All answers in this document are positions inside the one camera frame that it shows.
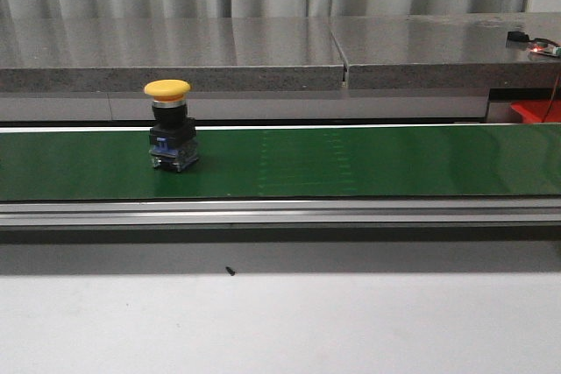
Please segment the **yellow mushroom push button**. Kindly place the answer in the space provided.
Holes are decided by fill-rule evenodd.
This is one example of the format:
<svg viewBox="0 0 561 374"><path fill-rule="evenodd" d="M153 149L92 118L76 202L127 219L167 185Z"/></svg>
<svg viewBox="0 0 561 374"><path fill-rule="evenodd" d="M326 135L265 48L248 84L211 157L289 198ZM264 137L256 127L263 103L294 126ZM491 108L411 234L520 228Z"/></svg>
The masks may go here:
<svg viewBox="0 0 561 374"><path fill-rule="evenodd" d="M156 123L149 134L154 168L180 173L198 160L195 119L188 116L186 102L190 89L188 82L176 79L152 81L144 87L153 99Z"/></svg>

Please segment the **small black screw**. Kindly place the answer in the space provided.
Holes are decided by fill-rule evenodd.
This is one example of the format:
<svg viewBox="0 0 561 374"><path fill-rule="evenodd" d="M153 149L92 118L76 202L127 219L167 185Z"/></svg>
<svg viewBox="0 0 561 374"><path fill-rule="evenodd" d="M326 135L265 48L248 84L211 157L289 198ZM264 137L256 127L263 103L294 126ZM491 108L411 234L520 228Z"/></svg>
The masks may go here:
<svg viewBox="0 0 561 374"><path fill-rule="evenodd" d="M234 276L234 275L236 274L236 272L235 272L232 268L230 268L229 266L226 266L226 267L225 267L225 270L227 271L227 273L228 273L230 276Z"/></svg>

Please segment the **grey stone slab right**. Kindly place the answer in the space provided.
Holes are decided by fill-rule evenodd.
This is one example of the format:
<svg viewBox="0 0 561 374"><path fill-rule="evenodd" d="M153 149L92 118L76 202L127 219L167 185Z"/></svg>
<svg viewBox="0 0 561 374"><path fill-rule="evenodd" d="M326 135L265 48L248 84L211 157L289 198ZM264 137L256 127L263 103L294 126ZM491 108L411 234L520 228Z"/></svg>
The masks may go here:
<svg viewBox="0 0 561 374"><path fill-rule="evenodd" d="M350 89L549 88L559 60L508 44L510 31L560 40L557 12L338 17Z"/></svg>

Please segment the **grey stone slab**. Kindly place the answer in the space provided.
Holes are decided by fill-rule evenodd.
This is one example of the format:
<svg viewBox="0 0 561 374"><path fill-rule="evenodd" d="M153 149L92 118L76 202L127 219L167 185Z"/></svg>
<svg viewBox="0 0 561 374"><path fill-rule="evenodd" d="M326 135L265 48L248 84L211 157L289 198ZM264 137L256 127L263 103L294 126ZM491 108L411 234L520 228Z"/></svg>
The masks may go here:
<svg viewBox="0 0 561 374"><path fill-rule="evenodd" d="M4 92L332 90L344 62L320 18L3 19Z"/></svg>
<svg viewBox="0 0 561 374"><path fill-rule="evenodd" d="M559 60L508 44L510 31L560 40L557 12L338 17L350 89L549 88Z"/></svg>

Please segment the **green conveyor belt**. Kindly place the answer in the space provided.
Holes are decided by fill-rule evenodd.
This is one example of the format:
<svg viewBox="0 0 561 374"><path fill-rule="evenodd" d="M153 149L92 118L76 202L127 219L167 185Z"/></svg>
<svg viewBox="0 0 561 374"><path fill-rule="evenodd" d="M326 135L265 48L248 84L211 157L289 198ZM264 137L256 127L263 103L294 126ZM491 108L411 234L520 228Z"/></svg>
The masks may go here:
<svg viewBox="0 0 561 374"><path fill-rule="evenodd" d="M153 169L146 131L1 136L3 201L557 195L556 124L203 130Z"/></svg>

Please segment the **red plastic bin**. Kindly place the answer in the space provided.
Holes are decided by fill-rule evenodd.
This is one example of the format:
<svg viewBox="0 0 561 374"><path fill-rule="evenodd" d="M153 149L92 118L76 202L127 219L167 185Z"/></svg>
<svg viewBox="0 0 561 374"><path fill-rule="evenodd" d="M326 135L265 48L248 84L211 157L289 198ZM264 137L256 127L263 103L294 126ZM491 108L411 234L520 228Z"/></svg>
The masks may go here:
<svg viewBox="0 0 561 374"><path fill-rule="evenodd" d="M513 102L511 109L520 116L523 123L560 123L560 101L523 100Z"/></svg>

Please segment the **grey stone slab left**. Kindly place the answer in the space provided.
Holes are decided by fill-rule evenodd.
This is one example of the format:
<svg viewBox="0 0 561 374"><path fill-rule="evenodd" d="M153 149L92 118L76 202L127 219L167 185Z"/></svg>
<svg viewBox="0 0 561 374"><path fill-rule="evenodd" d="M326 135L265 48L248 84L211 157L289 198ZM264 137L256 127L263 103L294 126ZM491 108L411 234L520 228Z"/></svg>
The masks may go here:
<svg viewBox="0 0 561 374"><path fill-rule="evenodd" d="M344 62L320 18L3 19L4 92L332 90Z"/></svg>

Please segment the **black sensor module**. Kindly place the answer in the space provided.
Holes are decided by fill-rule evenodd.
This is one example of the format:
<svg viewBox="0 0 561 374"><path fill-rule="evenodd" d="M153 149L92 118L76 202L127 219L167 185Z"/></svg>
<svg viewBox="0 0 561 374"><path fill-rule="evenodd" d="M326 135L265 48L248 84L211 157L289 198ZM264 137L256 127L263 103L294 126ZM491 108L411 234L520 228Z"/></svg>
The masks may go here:
<svg viewBox="0 0 561 374"><path fill-rule="evenodd" d="M526 32L511 31L508 32L507 41L516 43L528 43L529 35Z"/></svg>

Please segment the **green circuit board red LED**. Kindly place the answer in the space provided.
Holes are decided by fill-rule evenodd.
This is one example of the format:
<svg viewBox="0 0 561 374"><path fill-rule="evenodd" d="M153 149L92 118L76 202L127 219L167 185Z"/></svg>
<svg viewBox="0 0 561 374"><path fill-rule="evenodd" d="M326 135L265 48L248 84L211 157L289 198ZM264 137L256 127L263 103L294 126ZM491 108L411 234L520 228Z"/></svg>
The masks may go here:
<svg viewBox="0 0 561 374"><path fill-rule="evenodd" d="M556 43L532 42L529 44L529 50L534 54L541 54L553 58L560 57L560 46Z"/></svg>

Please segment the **aluminium conveyor front rail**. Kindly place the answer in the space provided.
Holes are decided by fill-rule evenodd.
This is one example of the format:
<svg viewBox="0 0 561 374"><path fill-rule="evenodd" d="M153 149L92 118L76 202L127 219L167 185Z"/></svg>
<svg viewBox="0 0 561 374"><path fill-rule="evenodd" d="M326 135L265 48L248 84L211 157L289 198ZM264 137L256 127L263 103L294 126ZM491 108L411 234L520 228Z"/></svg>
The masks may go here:
<svg viewBox="0 0 561 374"><path fill-rule="evenodd" d="M422 198L249 201L117 201L4 203L1 225L23 227L196 226L320 223L559 222L560 200Z"/></svg>

